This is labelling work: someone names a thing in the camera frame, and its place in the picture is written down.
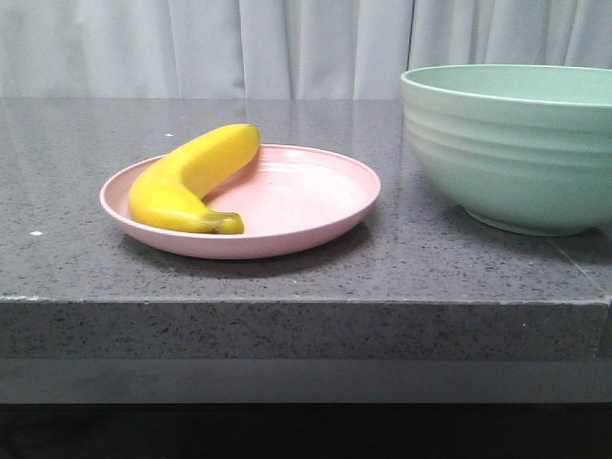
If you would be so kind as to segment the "yellow banana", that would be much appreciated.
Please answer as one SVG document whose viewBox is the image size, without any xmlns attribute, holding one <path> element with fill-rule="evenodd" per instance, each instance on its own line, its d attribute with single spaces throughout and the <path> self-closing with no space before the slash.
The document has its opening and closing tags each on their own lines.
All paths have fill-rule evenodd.
<svg viewBox="0 0 612 459">
<path fill-rule="evenodd" d="M 213 210 L 203 198 L 253 160 L 259 146 L 259 130 L 239 123 L 216 128 L 177 147 L 149 166 L 131 185 L 131 218 L 163 230 L 243 232 L 239 214 Z"/>
</svg>

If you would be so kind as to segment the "pink plate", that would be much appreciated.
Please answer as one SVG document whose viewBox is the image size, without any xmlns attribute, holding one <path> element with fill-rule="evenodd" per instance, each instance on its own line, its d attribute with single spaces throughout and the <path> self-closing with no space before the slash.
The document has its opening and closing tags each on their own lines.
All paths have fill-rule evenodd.
<svg viewBox="0 0 612 459">
<path fill-rule="evenodd" d="M 137 223 L 128 211 L 128 191 L 151 162 L 112 176 L 100 203 L 127 235 L 162 251 L 205 259 L 244 260 L 309 250 L 356 226 L 381 192 L 369 166 L 312 147 L 264 144 L 257 157 L 216 187 L 205 201 L 241 215 L 238 235 L 185 233 Z"/>
</svg>

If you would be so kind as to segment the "green bowl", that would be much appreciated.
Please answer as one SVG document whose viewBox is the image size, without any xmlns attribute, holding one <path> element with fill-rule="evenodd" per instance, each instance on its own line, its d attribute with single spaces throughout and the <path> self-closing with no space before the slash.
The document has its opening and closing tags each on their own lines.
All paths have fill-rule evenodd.
<svg viewBox="0 0 612 459">
<path fill-rule="evenodd" d="M 413 153 L 470 216 L 544 236 L 610 223 L 609 70 L 448 65 L 401 83 Z"/>
</svg>

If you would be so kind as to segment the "white curtain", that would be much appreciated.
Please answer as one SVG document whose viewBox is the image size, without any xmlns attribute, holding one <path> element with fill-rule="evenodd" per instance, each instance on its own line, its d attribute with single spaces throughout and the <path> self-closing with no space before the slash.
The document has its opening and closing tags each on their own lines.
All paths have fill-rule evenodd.
<svg viewBox="0 0 612 459">
<path fill-rule="evenodd" d="M 394 99 L 448 64 L 607 68 L 607 1 L 5 1 L 1 93 Z"/>
</svg>

